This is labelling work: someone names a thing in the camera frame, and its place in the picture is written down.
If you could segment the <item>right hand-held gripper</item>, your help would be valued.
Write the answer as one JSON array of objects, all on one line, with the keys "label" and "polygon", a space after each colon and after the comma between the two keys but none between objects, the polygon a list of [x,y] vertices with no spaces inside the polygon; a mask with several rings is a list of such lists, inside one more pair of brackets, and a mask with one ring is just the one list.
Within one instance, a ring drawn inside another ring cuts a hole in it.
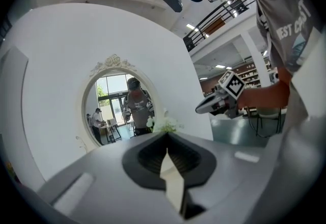
[{"label": "right hand-held gripper", "polygon": [[237,101],[245,89],[245,82],[227,70],[214,86],[214,96],[207,96],[196,108],[198,114],[225,114],[233,119],[239,115]]}]

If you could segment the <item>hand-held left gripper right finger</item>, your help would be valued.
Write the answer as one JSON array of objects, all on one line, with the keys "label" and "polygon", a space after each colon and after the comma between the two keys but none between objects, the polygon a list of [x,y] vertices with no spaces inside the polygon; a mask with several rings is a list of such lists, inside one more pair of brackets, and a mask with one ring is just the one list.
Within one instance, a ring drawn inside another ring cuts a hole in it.
[{"label": "hand-held left gripper right finger", "polygon": [[167,223],[245,223],[277,161],[279,137],[265,148],[240,147],[167,133],[167,152],[181,177],[180,209]]}]

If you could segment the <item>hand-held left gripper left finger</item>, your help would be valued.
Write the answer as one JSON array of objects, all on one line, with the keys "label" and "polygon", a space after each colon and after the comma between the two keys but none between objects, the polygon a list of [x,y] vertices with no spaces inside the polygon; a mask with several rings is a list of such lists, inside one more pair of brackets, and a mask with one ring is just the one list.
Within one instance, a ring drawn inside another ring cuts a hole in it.
[{"label": "hand-held left gripper left finger", "polygon": [[140,187],[123,169],[127,150],[157,136],[96,148],[51,177],[37,194],[77,223],[183,223],[163,191]]}]

